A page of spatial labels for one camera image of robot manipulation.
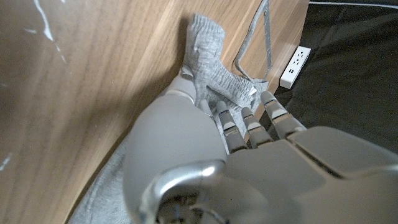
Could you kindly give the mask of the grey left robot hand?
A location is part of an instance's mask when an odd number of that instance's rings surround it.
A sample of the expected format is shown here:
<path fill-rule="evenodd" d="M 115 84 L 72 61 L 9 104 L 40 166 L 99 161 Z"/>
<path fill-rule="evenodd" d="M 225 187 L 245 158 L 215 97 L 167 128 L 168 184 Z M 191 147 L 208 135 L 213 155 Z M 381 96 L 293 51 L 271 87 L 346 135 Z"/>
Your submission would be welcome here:
<path fill-rule="evenodd" d="M 127 137 L 123 199 L 133 223 L 396 223 L 397 155 L 337 129 L 306 128 L 261 96 L 278 139 L 248 108 L 247 145 L 223 102 L 195 106 L 182 67 Z"/>

